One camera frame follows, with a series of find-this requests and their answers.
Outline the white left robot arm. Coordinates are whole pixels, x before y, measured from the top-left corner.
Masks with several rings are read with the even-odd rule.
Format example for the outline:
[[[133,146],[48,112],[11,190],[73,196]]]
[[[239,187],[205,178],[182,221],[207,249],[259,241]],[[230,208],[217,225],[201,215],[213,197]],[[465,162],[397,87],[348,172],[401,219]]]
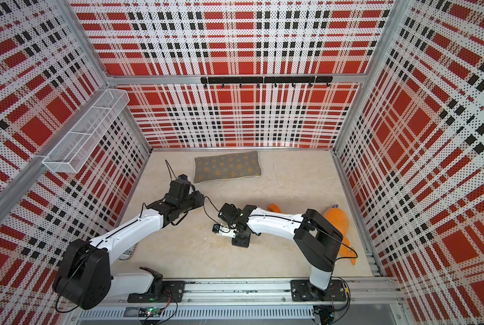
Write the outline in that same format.
[[[165,196],[143,204],[140,213],[124,225],[93,239],[77,239],[67,247],[52,284],[58,298],[90,310],[110,297],[163,295],[163,275],[141,267],[134,273],[114,273],[112,265],[144,238],[177,226],[187,214],[204,205],[205,196],[186,175],[170,182]]]

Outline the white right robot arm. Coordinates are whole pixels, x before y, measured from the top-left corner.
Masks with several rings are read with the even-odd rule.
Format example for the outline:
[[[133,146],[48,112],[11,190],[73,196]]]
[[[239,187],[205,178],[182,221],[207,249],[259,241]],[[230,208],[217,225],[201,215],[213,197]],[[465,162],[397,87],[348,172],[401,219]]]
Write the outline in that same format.
[[[252,235],[270,234],[296,243],[311,264],[312,287],[328,289],[344,237],[326,218],[313,209],[303,214],[283,214],[254,205],[238,209],[224,204],[218,217],[226,224],[215,225],[213,233],[231,238],[233,246],[247,248]]]

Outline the grey floral cushion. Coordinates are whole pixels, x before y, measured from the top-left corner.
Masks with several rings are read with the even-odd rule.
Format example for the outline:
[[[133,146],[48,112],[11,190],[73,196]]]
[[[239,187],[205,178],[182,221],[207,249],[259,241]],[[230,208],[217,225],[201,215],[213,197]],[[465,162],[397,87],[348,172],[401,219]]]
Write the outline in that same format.
[[[257,151],[197,157],[194,160],[193,182],[232,180],[245,177],[260,177],[262,168]]]

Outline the patterned cup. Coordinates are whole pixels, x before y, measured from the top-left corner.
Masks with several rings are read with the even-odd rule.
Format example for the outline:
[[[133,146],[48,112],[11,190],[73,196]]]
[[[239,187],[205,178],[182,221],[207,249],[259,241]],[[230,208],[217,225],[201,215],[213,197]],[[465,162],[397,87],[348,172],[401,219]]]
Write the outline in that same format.
[[[118,257],[118,260],[120,260],[120,261],[128,261],[129,259],[131,259],[134,256],[137,247],[138,247],[138,243],[136,243],[135,245],[131,246],[129,249],[125,250]]]

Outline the orange plush toy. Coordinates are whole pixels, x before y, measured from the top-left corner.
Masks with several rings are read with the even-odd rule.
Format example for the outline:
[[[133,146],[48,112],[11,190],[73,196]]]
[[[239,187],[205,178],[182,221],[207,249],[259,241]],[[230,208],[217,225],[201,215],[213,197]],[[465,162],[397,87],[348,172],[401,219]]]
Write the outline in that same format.
[[[356,264],[358,254],[346,237],[349,219],[337,207],[328,209],[324,215],[312,209],[302,215],[286,215],[277,205],[270,204],[262,220],[285,223],[284,232],[272,227],[272,233],[292,238],[307,261],[322,271],[334,269],[338,260],[348,259],[353,265]]]

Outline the green lit circuit board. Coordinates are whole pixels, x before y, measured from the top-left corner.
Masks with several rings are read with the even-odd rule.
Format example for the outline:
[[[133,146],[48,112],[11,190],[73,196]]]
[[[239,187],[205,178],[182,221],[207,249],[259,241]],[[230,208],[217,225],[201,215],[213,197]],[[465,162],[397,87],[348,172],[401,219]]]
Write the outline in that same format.
[[[155,307],[140,308],[138,310],[139,318],[154,318],[160,316],[160,309]]]

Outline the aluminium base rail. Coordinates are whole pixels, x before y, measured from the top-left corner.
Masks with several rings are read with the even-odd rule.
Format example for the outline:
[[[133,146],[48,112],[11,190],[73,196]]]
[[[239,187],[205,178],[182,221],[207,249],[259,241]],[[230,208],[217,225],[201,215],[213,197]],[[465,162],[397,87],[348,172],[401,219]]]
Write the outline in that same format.
[[[393,278],[341,278],[345,302],[295,302],[291,280],[303,278],[196,278],[185,281],[182,301],[128,303],[126,296],[69,314],[65,324],[409,324]],[[160,316],[139,318],[140,308]]]

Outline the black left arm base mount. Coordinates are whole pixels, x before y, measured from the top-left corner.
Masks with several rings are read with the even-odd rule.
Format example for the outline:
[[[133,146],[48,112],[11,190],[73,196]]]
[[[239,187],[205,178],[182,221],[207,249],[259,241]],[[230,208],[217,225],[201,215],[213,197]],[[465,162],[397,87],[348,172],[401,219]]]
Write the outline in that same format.
[[[177,303],[182,301],[185,292],[185,281],[164,280],[163,275],[151,268],[140,267],[145,273],[153,276],[152,283],[145,293],[132,293],[128,296],[128,303],[160,302],[163,297],[173,298]]]

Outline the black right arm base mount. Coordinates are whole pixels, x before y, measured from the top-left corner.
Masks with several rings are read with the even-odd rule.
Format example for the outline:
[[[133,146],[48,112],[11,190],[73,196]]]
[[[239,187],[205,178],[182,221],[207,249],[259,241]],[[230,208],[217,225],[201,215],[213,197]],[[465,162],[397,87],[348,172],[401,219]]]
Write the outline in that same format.
[[[346,287],[341,280],[331,280],[325,290],[312,285],[308,280],[291,280],[292,300],[295,302],[345,302]]]

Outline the black hook rail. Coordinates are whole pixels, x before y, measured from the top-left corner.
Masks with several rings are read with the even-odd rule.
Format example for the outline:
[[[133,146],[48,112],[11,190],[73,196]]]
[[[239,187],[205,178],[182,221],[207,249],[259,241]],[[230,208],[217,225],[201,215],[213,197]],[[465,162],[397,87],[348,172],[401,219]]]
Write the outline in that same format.
[[[245,84],[299,84],[308,85],[315,83],[330,84],[334,78],[332,76],[301,76],[301,77],[201,77],[202,85],[245,85]]]

